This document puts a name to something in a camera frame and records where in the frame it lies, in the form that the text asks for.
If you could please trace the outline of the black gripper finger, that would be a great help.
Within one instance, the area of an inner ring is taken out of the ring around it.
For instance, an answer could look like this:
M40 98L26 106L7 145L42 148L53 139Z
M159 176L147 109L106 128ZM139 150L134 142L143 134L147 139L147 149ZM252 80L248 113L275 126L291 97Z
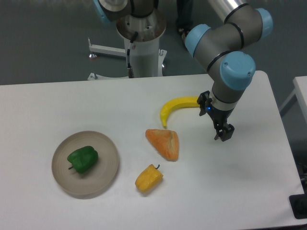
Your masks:
M232 137L234 130L235 128L232 124L224 123L222 127L221 141L229 140Z
M218 123L214 123L214 128L216 130L216 135L214 137L215 140L223 140L224 139L224 133L223 133L223 125L218 124Z

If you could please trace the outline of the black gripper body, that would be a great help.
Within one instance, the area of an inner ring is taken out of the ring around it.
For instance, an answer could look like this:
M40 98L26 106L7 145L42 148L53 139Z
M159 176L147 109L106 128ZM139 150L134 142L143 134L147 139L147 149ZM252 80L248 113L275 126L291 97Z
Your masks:
M225 103L218 100L213 92L205 91L197 99L200 106L200 116L208 114L214 126L227 123L227 119L235 108L234 103Z

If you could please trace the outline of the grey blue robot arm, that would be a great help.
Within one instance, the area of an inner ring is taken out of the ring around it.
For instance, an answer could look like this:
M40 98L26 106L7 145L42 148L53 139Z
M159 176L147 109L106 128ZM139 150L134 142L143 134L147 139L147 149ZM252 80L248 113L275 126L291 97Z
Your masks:
M242 48L268 36L273 21L267 10L254 9L245 0L212 0L210 5L223 25L217 29L206 24L195 26L187 34L185 47L213 80L212 89L197 99L200 115L208 114L215 137L226 141L234 132L227 119L256 71L253 58ZM124 40L128 77L160 76L159 39L166 21L154 2L96 0L94 7L101 21L116 22L117 32Z

